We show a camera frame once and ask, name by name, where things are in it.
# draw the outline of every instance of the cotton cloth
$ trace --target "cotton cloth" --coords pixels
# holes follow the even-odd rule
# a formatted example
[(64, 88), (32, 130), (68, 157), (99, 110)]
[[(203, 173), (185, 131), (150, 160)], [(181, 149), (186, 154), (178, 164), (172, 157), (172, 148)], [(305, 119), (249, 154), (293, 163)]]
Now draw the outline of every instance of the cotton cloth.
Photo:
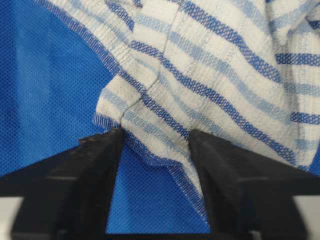
[[(34, 0), (2, 1), (0, 26), (1, 177), (103, 133), (92, 118), (114, 75), (77, 33)], [(166, 167), (147, 165), (125, 144), (107, 232), (209, 231)]]
[(198, 129), (305, 171), (320, 140), (320, 0), (36, 0), (115, 75), (95, 123), (122, 126), (205, 215)]

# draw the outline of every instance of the black plastic bracket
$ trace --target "black plastic bracket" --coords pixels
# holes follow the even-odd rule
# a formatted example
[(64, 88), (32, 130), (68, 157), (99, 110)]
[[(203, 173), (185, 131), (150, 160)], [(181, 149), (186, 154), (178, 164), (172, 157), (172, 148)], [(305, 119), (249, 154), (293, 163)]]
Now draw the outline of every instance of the black plastic bracket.
[(304, 240), (294, 196), (320, 195), (320, 178), (193, 130), (189, 144), (212, 234), (105, 234), (124, 144), (121, 128), (0, 178), (21, 197), (12, 240)]

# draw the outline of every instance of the blue backdrop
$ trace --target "blue backdrop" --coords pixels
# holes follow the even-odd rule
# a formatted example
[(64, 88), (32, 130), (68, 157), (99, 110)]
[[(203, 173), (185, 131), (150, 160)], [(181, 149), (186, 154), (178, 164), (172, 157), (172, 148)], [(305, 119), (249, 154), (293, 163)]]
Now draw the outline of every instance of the blue backdrop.
[[(0, 6), (0, 176), (65, 151), (103, 129), (92, 119), (112, 75), (83, 40), (32, 0)], [(109, 233), (207, 233), (166, 168), (127, 146)]]

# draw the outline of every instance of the blue and white striped fabric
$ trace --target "blue and white striped fabric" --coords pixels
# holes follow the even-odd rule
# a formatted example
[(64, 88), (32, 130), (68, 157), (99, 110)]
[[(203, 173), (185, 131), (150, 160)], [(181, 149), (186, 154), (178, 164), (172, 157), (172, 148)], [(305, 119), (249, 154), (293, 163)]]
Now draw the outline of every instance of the blue and white striped fabric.
[(309, 170), (320, 141), (320, 0), (36, 1), (115, 75), (95, 123), (121, 125), (204, 218), (192, 129)]

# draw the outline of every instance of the white surface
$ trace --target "white surface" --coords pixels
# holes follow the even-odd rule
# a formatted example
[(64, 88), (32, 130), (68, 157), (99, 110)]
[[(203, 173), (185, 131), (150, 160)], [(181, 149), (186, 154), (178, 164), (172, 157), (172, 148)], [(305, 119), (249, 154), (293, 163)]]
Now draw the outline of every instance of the white surface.
[(23, 197), (0, 197), (0, 240), (11, 240), (11, 229)]
[(308, 230), (308, 239), (320, 240), (320, 196), (295, 196), (293, 199)]

